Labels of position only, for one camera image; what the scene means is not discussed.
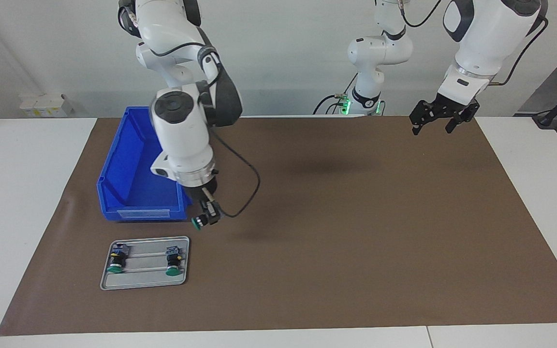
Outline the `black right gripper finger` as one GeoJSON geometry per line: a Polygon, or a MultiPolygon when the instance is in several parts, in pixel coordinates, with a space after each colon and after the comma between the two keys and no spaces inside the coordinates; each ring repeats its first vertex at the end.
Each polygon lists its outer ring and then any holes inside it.
{"type": "Polygon", "coordinates": [[[200,226],[205,227],[217,223],[222,218],[221,208],[217,201],[201,201],[200,226]]]}

